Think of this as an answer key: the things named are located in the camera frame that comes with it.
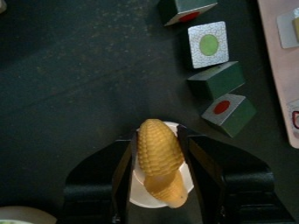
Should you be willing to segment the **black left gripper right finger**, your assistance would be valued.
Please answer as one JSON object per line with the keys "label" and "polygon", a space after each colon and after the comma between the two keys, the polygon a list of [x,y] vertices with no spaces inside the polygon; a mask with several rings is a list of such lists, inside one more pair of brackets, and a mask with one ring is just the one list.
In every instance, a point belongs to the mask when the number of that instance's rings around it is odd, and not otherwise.
{"label": "black left gripper right finger", "polygon": [[183,125],[176,130],[203,224],[295,224],[267,163]]}

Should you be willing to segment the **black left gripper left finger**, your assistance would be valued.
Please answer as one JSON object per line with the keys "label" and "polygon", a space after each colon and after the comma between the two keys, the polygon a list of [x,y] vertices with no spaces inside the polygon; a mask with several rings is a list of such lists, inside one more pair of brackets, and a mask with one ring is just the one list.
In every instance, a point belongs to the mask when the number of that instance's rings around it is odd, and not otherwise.
{"label": "black left gripper left finger", "polygon": [[69,172],[56,224],[127,224],[136,132],[121,136]]}

